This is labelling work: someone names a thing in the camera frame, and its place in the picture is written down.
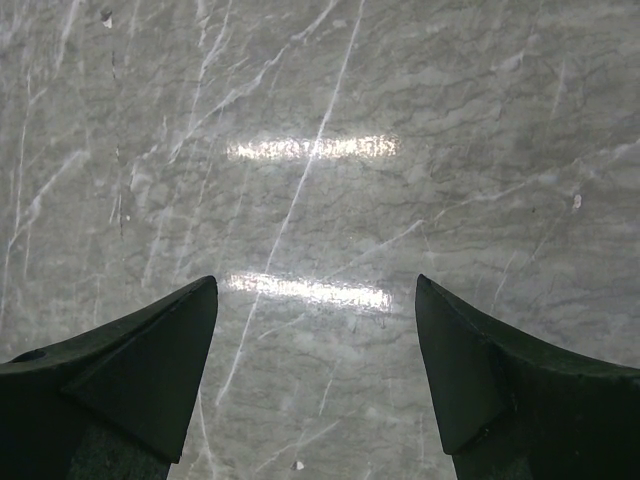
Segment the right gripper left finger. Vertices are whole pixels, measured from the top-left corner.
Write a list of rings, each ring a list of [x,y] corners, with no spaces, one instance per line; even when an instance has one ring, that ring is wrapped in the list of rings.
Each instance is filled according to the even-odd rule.
[[[202,277],[1,366],[5,479],[164,479],[180,461],[216,324]]]

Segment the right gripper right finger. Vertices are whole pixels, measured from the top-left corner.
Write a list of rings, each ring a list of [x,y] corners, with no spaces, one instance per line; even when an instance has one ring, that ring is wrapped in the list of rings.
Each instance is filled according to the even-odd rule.
[[[419,345],[460,479],[635,479],[639,372],[542,341],[420,276]]]

